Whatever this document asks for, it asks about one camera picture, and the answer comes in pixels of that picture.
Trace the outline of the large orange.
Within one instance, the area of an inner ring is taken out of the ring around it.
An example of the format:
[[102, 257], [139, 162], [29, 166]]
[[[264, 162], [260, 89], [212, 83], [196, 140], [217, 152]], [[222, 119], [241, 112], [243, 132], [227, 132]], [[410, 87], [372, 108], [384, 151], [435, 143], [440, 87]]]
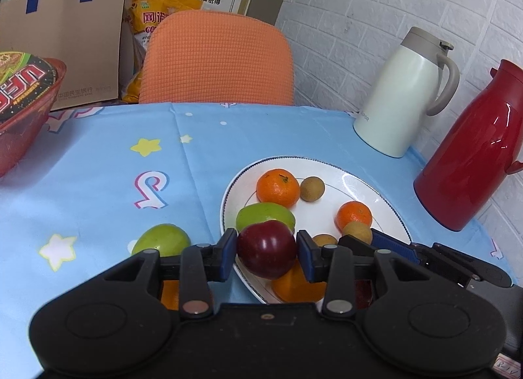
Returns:
[[276, 296], [285, 303], [316, 303], [325, 296], [326, 283], [310, 283], [298, 259], [284, 275], [271, 282]]
[[177, 280], [165, 280], [163, 282], [160, 301], [168, 310], [179, 310], [179, 282]]

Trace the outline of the brown longan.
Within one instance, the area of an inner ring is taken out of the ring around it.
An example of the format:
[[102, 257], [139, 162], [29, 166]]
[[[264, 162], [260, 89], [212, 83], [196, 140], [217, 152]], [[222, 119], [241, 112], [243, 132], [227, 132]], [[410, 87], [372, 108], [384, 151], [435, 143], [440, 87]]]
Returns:
[[365, 244], [371, 244], [373, 235], [371, 227], [363, 222], [349, 222], [342, 230], [342, 235], [351, 236]]
[[323, 247], [329, 244], [336, 245], [338, 243], [338, 240], [329, 234], [318, 234], [313, 237], [313, 241], [319, 246]]
[[325, 183], [317, 176], [309, 176], [300, 184], [300, 198], [306, 202], [315, 202], [325, 193]]

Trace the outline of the white porcelain plate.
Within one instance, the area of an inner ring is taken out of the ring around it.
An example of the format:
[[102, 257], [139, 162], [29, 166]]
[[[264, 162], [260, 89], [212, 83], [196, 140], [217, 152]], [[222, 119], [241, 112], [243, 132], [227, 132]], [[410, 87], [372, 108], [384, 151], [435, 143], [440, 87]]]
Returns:
[[240, 170], [223, 194], [221, 231], [235, 227], [240, 209], [258, 201], [255, 192], [257, 180], [263, 173], [275, 168], [289, 171], [298, 181], [317, 176], [325, 183], [325, 193], [318, 201], [309, 203], [299, 200], [290, 209], [295, 217], [296, 231], [305, 229], [311, 236], [326, 233], [337, 238], [340, 235], [334, 223], [337, 210], [344, 203], [355, 200], [370, 208], [373, 229], [405, 244], [412, 242], [411, 233], [401, 216], [371, 185], [334, 165], [296, 156], [260, 159]]

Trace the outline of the instant noodle cup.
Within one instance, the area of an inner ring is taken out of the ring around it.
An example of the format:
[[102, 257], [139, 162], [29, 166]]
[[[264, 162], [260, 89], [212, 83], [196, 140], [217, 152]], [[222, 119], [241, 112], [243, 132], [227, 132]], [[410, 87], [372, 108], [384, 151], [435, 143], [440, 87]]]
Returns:
[[47, 60], [24, 52], [1, 53], [1, 123], [45, 95], [58, 72]]

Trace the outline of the green jujube fruit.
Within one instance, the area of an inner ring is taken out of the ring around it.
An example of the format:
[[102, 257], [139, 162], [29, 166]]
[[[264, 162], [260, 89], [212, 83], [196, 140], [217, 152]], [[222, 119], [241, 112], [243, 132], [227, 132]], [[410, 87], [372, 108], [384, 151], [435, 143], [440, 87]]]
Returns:
[[160, 256], [177, 256], [192, 244], [188, 234], [174, 224], [156, 225], [137, 239], [131, 254], [135, 255], [147, 249], [156, 249]]
[[267, 221], [278, 221], [284, 223], [291, 232], [294, 232], [296, 219], [294, 214], [286, 207], [271, 203], [260, 202], [243, 207], [236, 217], [236, 230]]

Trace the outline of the white thermos jug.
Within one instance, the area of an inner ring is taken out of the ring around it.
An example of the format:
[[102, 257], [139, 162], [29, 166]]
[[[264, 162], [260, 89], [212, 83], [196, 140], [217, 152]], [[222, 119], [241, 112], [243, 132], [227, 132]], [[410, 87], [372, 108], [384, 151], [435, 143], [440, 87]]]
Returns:
[[381, 68], [354, 122], [355, 133], [373, 149], [401, 158], [427, 116], [440, 113], [460, 81], [447, 41], [412, 27]]

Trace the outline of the orange chair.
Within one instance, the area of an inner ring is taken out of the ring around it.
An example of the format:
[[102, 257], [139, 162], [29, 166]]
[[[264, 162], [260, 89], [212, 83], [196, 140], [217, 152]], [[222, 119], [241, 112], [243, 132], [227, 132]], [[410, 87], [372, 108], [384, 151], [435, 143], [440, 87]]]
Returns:
[[248, 16], [173, 13], [152, 32], [139, 101], [290, 106], [290, 45], [275, 26]]

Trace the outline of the brown cardboard box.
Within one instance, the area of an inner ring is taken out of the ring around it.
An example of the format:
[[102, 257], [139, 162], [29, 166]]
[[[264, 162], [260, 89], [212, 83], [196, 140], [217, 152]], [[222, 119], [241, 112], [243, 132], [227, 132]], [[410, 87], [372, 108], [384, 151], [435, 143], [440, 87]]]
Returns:
[[131, 75], [125, 0], [9, 0], [1, 4], [1, 50], [66, 64], [54, 110], [116, 100], [120, 67]]

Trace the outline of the blue cartoon tablecloth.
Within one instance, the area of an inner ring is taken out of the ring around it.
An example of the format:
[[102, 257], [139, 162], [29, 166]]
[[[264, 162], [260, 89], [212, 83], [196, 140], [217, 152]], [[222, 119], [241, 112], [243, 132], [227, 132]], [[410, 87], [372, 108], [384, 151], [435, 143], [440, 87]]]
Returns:
[[128, 258], [161, 223], [195, 243], [220, 238], [233, 177], [264, 158], [318, 159], [386, 198], [422, 244], [441, 243], [515, 274], [503, 238], [480, 219], [455, 233], [420, 205], [416, 152], [392, 159], [354, 132], [349, 113], [312, 107], [152, 104], [55, 113], [1, 180], [1, 375], [41, 367], [28, 339], [49, 300]]

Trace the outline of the pink glass bowl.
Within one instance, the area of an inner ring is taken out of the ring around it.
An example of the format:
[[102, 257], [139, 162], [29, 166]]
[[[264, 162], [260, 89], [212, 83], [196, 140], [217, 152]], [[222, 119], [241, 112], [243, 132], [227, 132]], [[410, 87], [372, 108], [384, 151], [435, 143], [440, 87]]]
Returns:
[[66, 75], [66, 64], [58, 59], [43, 58], [58, 72], [57, 81], [49, 91], [31, 106], [1, 123], [1, 174], [9, 172], [25, 155], [48, 119]]

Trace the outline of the red thermos jug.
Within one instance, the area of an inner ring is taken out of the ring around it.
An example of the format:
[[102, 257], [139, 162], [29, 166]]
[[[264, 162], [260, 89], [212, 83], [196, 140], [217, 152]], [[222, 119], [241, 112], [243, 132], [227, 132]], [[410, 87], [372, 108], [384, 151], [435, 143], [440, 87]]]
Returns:
[[505, 177], [522, 171], [522, 68], [503, 59], [414, 180], [418, 200], [442, 226], [460, 231]]

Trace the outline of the small tangerine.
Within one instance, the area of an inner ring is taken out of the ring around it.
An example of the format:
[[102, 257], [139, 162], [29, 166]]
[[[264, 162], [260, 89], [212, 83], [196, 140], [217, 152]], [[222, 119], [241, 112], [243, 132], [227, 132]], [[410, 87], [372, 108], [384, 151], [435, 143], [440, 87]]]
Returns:
[[276, 203], [292, 208], [300, 198], [300, 183], [283, 168], [271, 169], [258, 179], [256, 197], [263, 203]]

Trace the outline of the yellow snack bag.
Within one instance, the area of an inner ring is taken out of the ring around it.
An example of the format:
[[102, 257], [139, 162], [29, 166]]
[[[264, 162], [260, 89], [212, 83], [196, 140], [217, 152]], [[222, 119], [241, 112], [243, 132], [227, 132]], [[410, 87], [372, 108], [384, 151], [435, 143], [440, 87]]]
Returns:
[[122, 91], [122, 101], [137, 104], [140, 96], [142, 68], [152, 32], [172, 13], [200, 10], [202, 0], [130, 0], [125, 13], [133, 35], [134, 72]]

